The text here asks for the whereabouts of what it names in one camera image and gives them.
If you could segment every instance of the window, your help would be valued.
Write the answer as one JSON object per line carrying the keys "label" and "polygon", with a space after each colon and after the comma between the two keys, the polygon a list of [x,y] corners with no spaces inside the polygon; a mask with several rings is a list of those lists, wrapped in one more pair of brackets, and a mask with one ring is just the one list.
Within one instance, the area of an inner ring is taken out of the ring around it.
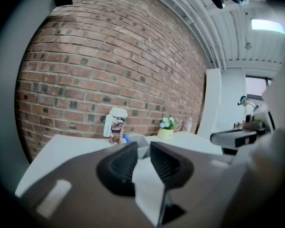
{"label": "window", "polygon": [[251,23],[253,30],[270,30],[285,34],[284,26],[274,21],[265,19],[252,19]]}
{"label": "window", "polygon": [[272,79],[266,77],[246,77],[246,89],[248,98],[262,100],[262,94],[271,84]]}

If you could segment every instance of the white ceiling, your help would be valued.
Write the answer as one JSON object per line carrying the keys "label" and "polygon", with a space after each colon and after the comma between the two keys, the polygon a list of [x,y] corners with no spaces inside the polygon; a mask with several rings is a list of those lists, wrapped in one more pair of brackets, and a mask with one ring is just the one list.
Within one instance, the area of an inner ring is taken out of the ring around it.
{"label": "white ceiling", "polygon": [[279,21],[265,2],[250,0],[241,6],[226,0],[221,10],[211,0],[161,1],[187,24],[212,67],[277,72],[285,62],[285,35],[251,28],[253,18]]}

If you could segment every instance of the gray partition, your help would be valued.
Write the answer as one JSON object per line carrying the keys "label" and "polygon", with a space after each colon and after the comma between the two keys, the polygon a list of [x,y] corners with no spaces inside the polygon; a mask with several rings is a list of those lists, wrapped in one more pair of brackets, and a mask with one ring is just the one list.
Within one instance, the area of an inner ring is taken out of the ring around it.
{"label": "gray partition", "polygon": [[0,181],[14,192],[28,168],[15,120],[15,86],[25,50],[54,0],[22,0],[0,31]]}

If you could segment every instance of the potted plant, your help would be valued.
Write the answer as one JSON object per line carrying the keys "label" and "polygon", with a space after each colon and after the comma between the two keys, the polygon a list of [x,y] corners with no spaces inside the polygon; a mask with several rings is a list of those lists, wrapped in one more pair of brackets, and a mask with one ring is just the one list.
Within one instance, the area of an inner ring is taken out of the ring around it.
{"label": "potted plant", "polygon": [[160,129],[157,133],[158,138],[171,141],[173,139],[174,129],[178,126],[178,120],[174,120],[173,117],[164,117],[160,123]]}

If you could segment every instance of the person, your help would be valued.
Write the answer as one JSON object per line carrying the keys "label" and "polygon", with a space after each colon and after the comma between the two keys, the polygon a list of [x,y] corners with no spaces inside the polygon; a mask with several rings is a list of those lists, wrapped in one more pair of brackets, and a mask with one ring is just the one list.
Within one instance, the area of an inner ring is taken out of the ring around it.
{"label": "person", "polygon": [[246,121],[246,118],[247,118],[248,115],[253,116],[254,115],[254,111],[259,107],[255,103],[251,102],[249,100],[249,98],[247,98],[245,95],[243,95],[240,98],[240,103],[237,103],[237,105],[243,105],[245,107],[245,112],[244,112],[244,115],[243,115],[243,122]]}

